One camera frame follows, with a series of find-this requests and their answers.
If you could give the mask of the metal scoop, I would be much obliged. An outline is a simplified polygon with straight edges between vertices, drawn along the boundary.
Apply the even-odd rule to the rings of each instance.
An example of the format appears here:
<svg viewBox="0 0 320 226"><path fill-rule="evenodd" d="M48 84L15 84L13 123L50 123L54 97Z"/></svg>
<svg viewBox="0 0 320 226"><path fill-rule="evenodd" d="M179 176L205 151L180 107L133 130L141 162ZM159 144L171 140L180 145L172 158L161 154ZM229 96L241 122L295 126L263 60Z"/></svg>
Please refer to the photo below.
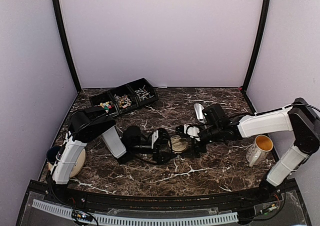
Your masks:
<svg viewBox="0 0 320 226"><path fill-rule="evenodd" d="M196 115L197 120L200 123L205 124L207 121L206 121L205 116L203 114L204 106L200 103L195 103L193 105L193 107L194 107L194 111L195 111L195 115Z"/></svg>

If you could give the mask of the black three-compartment candy tray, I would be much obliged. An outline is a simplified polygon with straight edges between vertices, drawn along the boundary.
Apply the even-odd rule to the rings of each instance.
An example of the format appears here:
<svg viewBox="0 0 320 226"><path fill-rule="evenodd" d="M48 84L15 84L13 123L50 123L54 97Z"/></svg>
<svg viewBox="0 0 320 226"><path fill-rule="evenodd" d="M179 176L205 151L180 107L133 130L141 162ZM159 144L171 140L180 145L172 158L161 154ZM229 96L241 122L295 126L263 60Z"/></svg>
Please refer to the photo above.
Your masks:
<svg viewBox="0 0 320 226"><path fill-rule="evenodd" d="M141 78L90 97L92 106L104 108L112 117L134 111L159 99L156 89Z"/></svg>

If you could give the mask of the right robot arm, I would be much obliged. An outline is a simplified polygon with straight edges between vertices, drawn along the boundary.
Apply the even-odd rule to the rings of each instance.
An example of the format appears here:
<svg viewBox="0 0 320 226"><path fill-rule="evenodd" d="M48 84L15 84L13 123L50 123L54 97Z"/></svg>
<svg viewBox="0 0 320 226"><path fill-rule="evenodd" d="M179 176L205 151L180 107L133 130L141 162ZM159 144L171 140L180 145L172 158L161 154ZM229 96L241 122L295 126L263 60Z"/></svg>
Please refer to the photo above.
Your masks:
<svg viewBox="0 0 320 226"><path fill-rule="evenodd" d="M185 124L181 130L184 137L196 140L195 150L200 152L211 142L235 141L282 131L293 132L293 144L264 175L255 192L257 201L265 203L292 172L319 150L319 111L319 108L308 104L304 98L296 98L293 103L270 111L232 117L226 115L220 104L212 104L202 110L205 118L203 124Z"/></svg>

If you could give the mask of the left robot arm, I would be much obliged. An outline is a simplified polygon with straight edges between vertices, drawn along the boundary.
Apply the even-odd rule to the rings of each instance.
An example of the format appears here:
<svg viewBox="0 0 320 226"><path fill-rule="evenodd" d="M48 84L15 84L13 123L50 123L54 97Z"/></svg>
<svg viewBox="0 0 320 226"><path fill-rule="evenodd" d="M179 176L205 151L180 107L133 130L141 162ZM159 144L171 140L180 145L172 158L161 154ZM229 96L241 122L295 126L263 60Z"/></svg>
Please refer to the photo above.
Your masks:
<svg viewBox="0 0 320 226"><path fill-rule="evenodd" d="M108 150L119 163L126 163L139 154L152 155L152 165L163 165L175 158L172 140L168 132L159 128L150 136L144 136L138 126L129 126L122 135L116 129L116 121L105 109L91 107L75 111L68 123L65 139L60 147L47 152L52 164L47 176L51 196L60 204L71 199L66 189L77 160L88 143L101 137Z"/></svg>

